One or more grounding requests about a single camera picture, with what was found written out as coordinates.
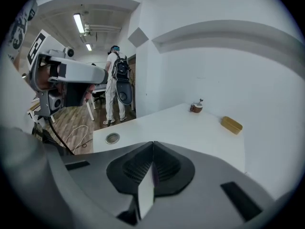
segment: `white cable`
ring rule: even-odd
[[[85,136],[82,138],[82,140],[80,141],[80,143],[78,143],[77,146],[76,146],[75,148],[77,148],[79,145],[81,145],[81,142],[84,140],[84,138],[85,138],[86,135],[88,134],[89,127],[86,126],[86,125],[80,125],[79,127],[75,128],[75,129],[70,133],[70,135],[68,135],[68,137],[67,137],[65,143],[67,142],[68,138],[72,135],[72,133],[73,133],[75,130],[77,130],[78,128],[82,127],[82,126],[86,127],[86,128],[87,128],[87,131],[86,131]]]

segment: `tabletop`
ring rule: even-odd
[[[93,132],[93,151],[102,152],[140,142],[159,141],[182,146],[218,157],[245,172],[244,136],[231,133],[220,125],[220,119],[202,110],[189,111],[180,104],[119,125]],[[118,133],[120,140],[107,144],[108,134]]]

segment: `wooden floor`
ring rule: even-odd
[[[67,137],[73,131],[73,129],[79,127],[80,125],[88,126],[88,134],[82,141],[82,143],[85,143],[93,138],[93,131],[102,128],[107,128],[107,126],[103,124],[103,121],[106,120],[105,99],[102,100],[102,103],[100,102],[100,100],[95,102],[96,110],[93,109],[92,105],[90,106],[94,117],[94,121],[90,119],[86,105],[83,105],[81,107],[64,108],[59,112],[57,112],[56,114],[54,114],[54,118],[55,118],[55,123],[53,123],[54,129],[71,150],[76,148],[76,146],[84,137],[87,131],[87,128],[82,126],[77,130],[75,130],[73,134],[69,137],[69,139],[66,141]],[[126,106],[125,112],[127,115],[127,119],[124,120],[124,122],[135,119],[135,112],[131,110],[130,106]],[[119,117],[119,106],[117,101],[115,101],[113,105],[113,116],[116,121],[111,125],[118,125],[119,123],[121,123]],[[45,129],[51,134],[51,136],[55,139],[55,141],[58,144],[63,146],[63,144],[58,140],[58,138],[52,132],[49,123],[46,124]],[[92,144],[93,142],[91,140],[87,143],[86,147],[81,146],[77,148],[74,151],[74,153],[76,155],[93,153]]]

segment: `fluorescent light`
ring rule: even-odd
[[[82,26],[82,22],[81,22],[81,15],[79,13],[76,13],[73,15],[75,23],[77,25],[78,30],[80,31],[80,33],[85,33],[84,28]]]
[[[90,44],[86,44],[89,51],[92,51]]]

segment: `white pants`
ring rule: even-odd
[[[111,78],[107,82],[107,87],[106,87],[106,112],[107,112],[107,120],[113,119],[113,99],[116,95],[116,80]],[[120,100],[119,102],[119,109],[120,109],[120,118],[123,119],[125,117],[125,105],[121,103]]]

